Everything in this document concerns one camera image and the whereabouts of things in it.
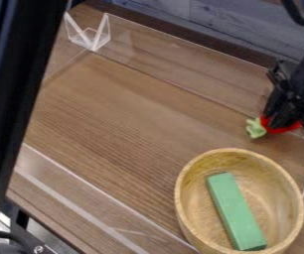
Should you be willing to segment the black robot arm link foreground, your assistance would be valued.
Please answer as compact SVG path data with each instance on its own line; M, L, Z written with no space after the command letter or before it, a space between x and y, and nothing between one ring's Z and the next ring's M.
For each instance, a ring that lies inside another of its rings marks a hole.
M0 209L67 0L0 0Z

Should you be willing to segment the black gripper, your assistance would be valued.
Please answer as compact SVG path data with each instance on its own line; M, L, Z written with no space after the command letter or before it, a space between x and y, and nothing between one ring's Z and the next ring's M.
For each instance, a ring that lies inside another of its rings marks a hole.
M268 126L287 127L299 121L304 127L304 58L299 64L276 61L267 77L274 86L262 114Z

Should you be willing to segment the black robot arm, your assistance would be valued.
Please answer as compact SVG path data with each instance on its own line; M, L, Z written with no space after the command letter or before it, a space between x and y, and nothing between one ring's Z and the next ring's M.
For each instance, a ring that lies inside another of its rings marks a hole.
M304 57L298 64L278 60L267 77L272 90L259 123L271 134L304 129Z

